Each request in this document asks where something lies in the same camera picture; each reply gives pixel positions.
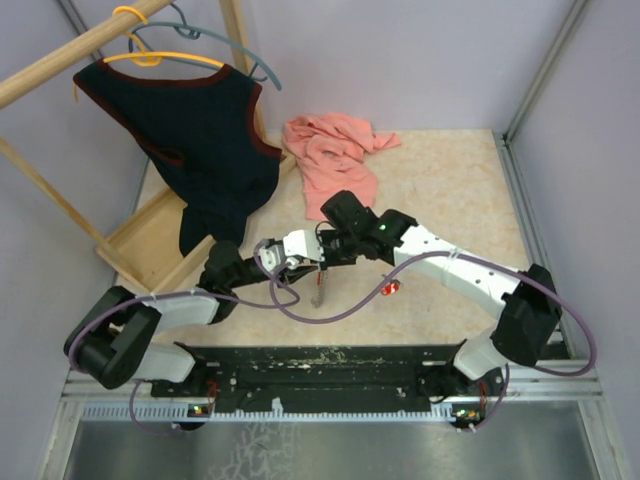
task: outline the wooden rack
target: wooden rack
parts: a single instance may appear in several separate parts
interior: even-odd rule
[[[139,0],[132,6],[149,17],[172,1]],[[219,3],[228,37],[248,47],[240,0],[219,0]],[[132,13],[118,13],[7,78],[0,83],[0,108],[26,95],[139,22]],[[234,51],[233,58],[235,67],[248,74],[251,64],[246,56]],[[254,121],[258,134],[265,139],[260,105],[256,107]],[[185,203],[169,188],[105,237],[2,137],[0,153],[82,228],[96,242],[96,252],[138,290],[167,292],[177,288],[205,260],[214,243],[214,239],[208,236],[187,257],[182,257],[178,250],[178,234]],[[280,164],[280,177],[294,167],[293,157],[284,158]]]

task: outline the pink towel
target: pink towel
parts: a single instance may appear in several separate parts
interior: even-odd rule
[[[289,120],[284,144],[296,156],[304,178],[307,218],[326,220],[320,207],[340,190],[351,190],[363,205],[373,206],[378,179],[364,166],[364,152],[395,147],[400,138],[374,134],[365,120],[327,113]]]

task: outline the clothes hanger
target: clothes hanger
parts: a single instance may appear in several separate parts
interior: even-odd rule
[[[142,25],[138,25],[136,26],[133,30],[131,30],[131,35],[127,35],[129,37],[129,52],[133,52],[134,51],[134,42],[136,43],[137,47],[139,50],[145,50],[148,52],[152,52],[154,51],[153,48],[151,47],[151,45],[149,45],[148,42],[146,42],[138,33],[138,31],[143,30],[145,28],[149,28],[149,27],[170,27],[173,28],[176,33],[178,33],[180,36],[182,36],[183,38],[186,38],[188,40],[197,40],[198,38],[200,38],[200,35],[206,35],[209,36],[211,38],[214,38],[216,40],[219,40],[223,43],[226,43],[227,45],[229,45],[232,48],[235,48],[237,50],[240,50],[242,53],[244,53],[245,55],[247,55],[249,58],[251,58],[254,61],[253,67],[251,68],[251,71],[249,72],[249,76],[257,81],[257,82],[264,82],[266,80],[271,80],[274,84],[274,86],[276,87],[277,90],[282,90],[282,84],[280,83],[280,80],[278,79],[278,77],[276,76],[276,74],[273,72],[273,70],[271,70],[271,68],[269,68],[269,66],[266,64],[266,62],[264,60],[262,60],[259,56],[257,56],[256,54],[254,54],[251,50],[243,47],[242,45],[240,45],[239,43],[234,42],[233,40],[230,40],[227,37],[224,37],[218,33],[212,32],[211,30],[207,30],[205,28],[200,28],[200,27],[196,27],[193,25],[189,25],[187,23],[186,20],[186,16],[184,14],[184,12],[182,11],[182,9],[180,7],[178,7],[175,4],[170,4],[170,6],[176,10],[176,12],[178,12],[178,15],[180,15],[180,20],[182,21],[182,23],[175,23],[175,22],[144,22]],[[170,58],[170,60],[179,62],[179,63],[186,63],[186,64],[190,64],[190,65],[201,65],[197,62],[193,62],[189,59],[185,59],[184,57],[182,58]],[[205,65],[201,65],[203,67],[206,68],[213,68],[215,69],[215,66],[210,66],[209,64],[205,64]],[[256,69],[258,67],[261,67],[264,72],[267,74],[266,77],[262,77],[262,78],[255,78],[253,77],[253,74],[255,73]]]
[[[145,17],[142,13],[140,13],[134,7],[120,6],[113,11],[113,14],[115,15],[116,13],[120,13],[120,12],[133,13],[142,21],[142,23],[144,24],[149,23],[149,20],[147,20],[147,17]],[[162,60],[164,58],[182,58],[187,60],[195,60],[208,65],[213,65],[218,68],[224,66],[223,62],[214,60],[213,58],[204,57],[202,55],[194,55],[191,53],[182,53],[182,52],[148,51],[144,46],[144,44],[142,43],[142,41],[139,41],[134,34],[128,32],[125,35],[129,38],[130,41],[136,42],[136,45],[140,49],[140,52],[112,55],[110,57],[102,59],[104,63],[110,63],[110,62],[115,62],[115,61],[124,60],[124,59],[131,59],[136,65],[139,65],[141,67],[155,67],[157,65],[160,65],[160,63],[162,63]]]

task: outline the wooden pole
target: wooden pole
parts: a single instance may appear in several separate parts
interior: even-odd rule
[[[245,48],[249,48],[249,36],[247,35],[247,26],[242,13],[240,0],[219,0],[220,11],[224,19],[224,26],[227,30],[227,37]],[[233,55],[233,63],[238,71],[248,75],[253,66],[253,60],[240,50],[231,49]],[[255,113],[256,131],[262,140],[267,140],[264,129],[264,117],[262,116],[262,108],[260,104],[256,105]]]
[[[139,0],[132,7],[149,17],[172,1]],[[140,19],[133,13],[118,13],[7,78],[0,83],[0,109],[15,102],[138,23]]]
[[[18,170],[20,170],[25,177],[38,187],[47,197],[49,197],[54,204],[56,204],[60,210],[66,213],[71,220],[73,220],[80,228],[82,228],[87,234],[95,240],[95,242],[105,251],[107,254],[118,262],[124,262],[126,268],[132,272],[132,275],[139,276],[136,269],[125,260],[115,248],[111,246],[109,241],[82,216],[78,210],[74,208],[69,201],[64,198],[60,192],[58,192],[53,185],[51,185],[40,173],[31,165],[27,160],[18,153],[9,143],[2,137],[0,137],[0,153],[9,159]]]

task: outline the navy blue garment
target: navy blue garment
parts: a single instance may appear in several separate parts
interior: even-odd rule
[[[253,117],[262,87],[229,65],[195,80],[147,80],[102,60],[73,81],[117,120],[186,203],[180,252],[207,235],[240,246],[247,217],[278,185],[281,150],[264,143]]]

